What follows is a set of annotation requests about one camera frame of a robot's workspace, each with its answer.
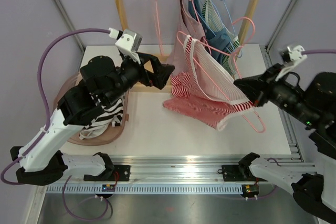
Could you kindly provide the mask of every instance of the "laundry basket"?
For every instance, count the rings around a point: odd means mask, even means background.
[[[62,98],[62,96],[72,87],[79,83],[82,79],[81,74],[77,72],[75,75],[71,76],[60,88],[57,96],[54,99],[54,109],[57,107],[57,102]],[[80,139],[79,133],[77,132],[73,135],[68,141],[73,144],[79,145],[104,145],[109,144],[116,140],[122,131],[124,130],[125,123],[128,121],[129,115],[126,113],[127,111],[127,102],[128,102],[128,92],[125,93],[125,99],[123,104],[123,116],[121,121],[121,126],[112,127],[110,124],[107,129],[99,136],[89,138],[89,139]]]

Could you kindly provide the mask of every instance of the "red striped shirt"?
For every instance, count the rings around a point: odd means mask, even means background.
[[[191,36],[186,37],[184,58],[188,71],[172,77],[174,97],[165,101],[163,106],[222,130],[229,118],[253,111],[254,108],[244,93],[233,84],[234,80],[229,73],[197,41]],[[193,58],[225,95],[200,67],[194,65]]]

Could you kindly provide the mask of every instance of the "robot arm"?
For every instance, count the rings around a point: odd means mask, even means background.
[[[44,128],[23,147],[11,149],[12,159],[20,157],[20,169],[16,176],[19,183],[48,185],[63,176],[84,176],[84,180],[104,181],[112,178],[114,165],[107,154],[71,156],[59,149],[68,139],[89,125],[137,82],[145,86],[163,89],[173,65],[161,64],[157,57],[137,52],[141,36],[130,30],[110,29],[110,37],[116,38],[123,61],[116,67],[113,60],[97,56],[80,69],[82,80],[59,100],[50,118],[50,127],[38,143]],[[150,61],[153,72],[144,65]],[[24,152],[33,144],[27,155]]]
[[[254,106],[270,101],[303,123],[307,130],[314,130],[309,138],[323,158],[324,176],[293,173],[255,153],[240,160],[239,170],[245,177],[258,177],[277,185],[292,194],[305,211],[336,223],[336,73],[319,73],[302,90],[300,77],[290,71],[306,59],[303,51],[301,46],[288,47],[282,53],[284,65],[276,64],[262,75],[239,79],[234,84]],[[298,78],[295,86],[286,82],[290,74]]]

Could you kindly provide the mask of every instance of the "pink hanger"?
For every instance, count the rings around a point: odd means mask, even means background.
[[[192,4],[193,4],[193,8],[194,8],[194,11],[195,13],[197,13],[196,11],[196,7],[195,7],[195,4],[194,4],[194,1],[193,0],[188,0],[188,1],[191,1]],[[161,55],[163,55],[163,48],[162,48],[162,40],[161,40],[161,31],[160,31],[160,18],[159,18],[159,9],[158,9],[158,0],[155,0],[155,13],[156,13],[156,17],[154,16],[154,19],[156,19],[156,22],[155,22],[155,30],[156,30],[156,35],[157,35],[157,38],[158,38],[158,41],[159,41],[159,48],[160,48],[160,53]],[[196,15],[196,18],[197,18],[197,22],[199,24],[201,24],[200,20],[199,20],[199,17],[198,15]],[[241,78],[241,74],[239,72],[239,69],[238,69],[238,66],[237,66],[237,63],[236,63],[236,55],[238,55],[239,51],[241,50],[241,48],[247,43],[249,42],[255,35],[255,32],[256,32],[256,27],[255,27],[255,24],[253,23],[253,21],[250,19],[250,18],[247,18],[247,17],[242,17],[242,18],[239,18],[237,19],[236,21],[234,21],[232,24],[234,25],[235,23],[237,23],[238,21],[242,20],[242,19],[246,19],[248,20],[252,26],[253,26],[253,33],[251,34],[251,36],[242,44],[240,45],[238,48],[236,48],[236,50],[232,53],[232,54],[227,54],[225,52],[222,52],[214,47],[211,47],[209,46],[208,44],[206,43],[203,43],[199,40],[197,40],[197,42],[201,43],[202,45],[204,45],[205,47],[208,47],[209,50],[215,50],[217,52],[220,52],[224,55],[227,55],[227,56],[230,56],[230,57],[234,57],[234,63],[235,63],[235,67],[237,69],[237,73],[239,75],[239,77]],[[183,34],[185,36],[187,36],[186,33],[182,32],[182,31],[178,31],[177,34],[176,34],[176,38],[177,40],[179,41],[179,43],[183,46],[183,43],[181,42],[181,40],[179,39],[179,33],[180,34]],[[225,98],[230,101],[230,99],[227,97],[227,95],[220,89],[220,87],[216,84],[216,82],[208,75],[208,73],[203,69],[203,67],[193,58],[194,62],[200,67],[200,69],[209,77],[209,79],[211,80],[211,82],[216,86],[216,88],[225,96]],[[260,118],[259,114],[254,111],[254,113],[257,115],[257,117],[259,118],[259,121],[260,123],[262,124],[262,130],[259,131],[257,130],[257,128],[246,118],[246,116],[242,115],[242,117],[248,122],[248,124],[258,133],[263,133],[265,132],[266,130],[266,126],[264,124],[264,122],[262,121],[262,119]]]
[[[248,20],[249,22],[251,22],[251,24],[252,24],[252,26],[253,26],[253,32],[252,32],[251,36],[246,40],[246,42],[243,43],[242,45],[240,45],[238,48],[236,48],[236,50],[235,50],[232,54],[227,54],[227,53],[225,53],[225,52],[222,52],[222,51],[218,50],[217,48],[214,48],[214,47],[212,47],[212,46],[209,46],[209,45],[207,45],[206,43],[203,43],[203,42],[201,42],[201,41],[199,41],[199,40],[197,40],[197,42],[198,42],[198,43],[201,43],[203,46],[210,47],[212,50],[215,50],[215,51],[217,51],[217,52],[220,52],[220,53],[222,53],[222,54],[224,54],[224,55],[227,55],[227,56],[230,56],[230,57],[234,57],[234,56],[236,56],[236,55],[239,53],[239,50],[240,50],[240,49],[241,49],[247,42],[249,42],[249,41],[253,38],[254,34],[256,33],[256,27],[255,27],[255,24],[254,24],[254,22],[253,22],[250,18],[242,17],[242,18],[239,18],[239,19],[237,19],[236,21],[234,21],[232,24],[235,24],[235,23],[237,23],[238,21],[240,21],[240,20],[242,20],[242,19],[246,19],[246,20]],[[176,34],[176,38],[177,38],[177,40],[179,41],[179,43],[180,43],[181,45],[183,45],[183,43],[182,43],[181,40],[179,39],[179,34],[183,34],[183,35],[185,35],[185,36],[187,36],[187,34],[184,33],[184,32],[182,32],[182,31],[178,31],[177,34]],[[222,94],[225,96],[225,98],[226,98],[228,101],[230,101],[230,99],[228,98],[228,96],[227,96],[227,95],[220,89],[220,87],[216,84],[216,82],[215,82],[215,81],[208,75],[208,73],[207,73],[207,72],[205,71],[205,69],[198,63],[198,61],[195,60],[195,58],[193,58],[193,60],[194,60],[194,62],[199,66],[199,68],[200,68],[200,69],[201,69],[201,70],[208,76],[208,78],[210,79],[210,81],[216,86],[216,88],[220,91],[220,93],[222,93]],[[239,72],[239,69],[238,69],[238,66],[237,66],[237,63],[236,63],[236,59],[235,59],[235,58],[234,58],[234,63],[235,63],[235,66],[236,66],[238,75],[239,75],[239,77],[241,78],[241,74],[240,74],[240,72]],[[256,128],[250,121],[249,121],[249,119],[247,119],[247,117],[246,117],[245,115],[242,115],[242,117],[246,120],[246,122],[248,122],[248,124],[249,124],[249,125],[256,131],[256,132],[258,132],[258,133],[263,133],[263,132],[265,132],[265,131],[266,131],[266,126],[265,126],[264,122],[263,122],[262,119],[260,118],[258,112],[254,111],[254,113],[255,113],[255,115],[258,117],[258,119],[259,119],[261,125],[263,126],[261,131],[259,131],[259,130],[258,130],[258,129],[257,129],[257,128]]]

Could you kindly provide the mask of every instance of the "white table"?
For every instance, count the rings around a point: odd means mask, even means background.
[[[171,45],[164,47],[170,52]],[[141,46],[139,51],[155,54],[158,46]],[[259,45],[246,45],[238,66],[243,77],[261,74],[266,70]],[[121,63],[115,46],[88,46],[82,66],[95,56],[109,56],[115,65]],[[129,121],[121,136],[104,146],[80,146],[66,143],[61,151],[68,154],[172,157],[172,156],[243,156],[256,152],[268,156],[286,156],[291,151],[277,107],[266,104],[257,111],[266,125],[265,133],[257,133],[241,117],[230,119],[219,132],[202,122],[172,112],[162,107],[169,93],[130,92],[127,113]],[[255,125],[261,125],[251,113],[247,117]]]

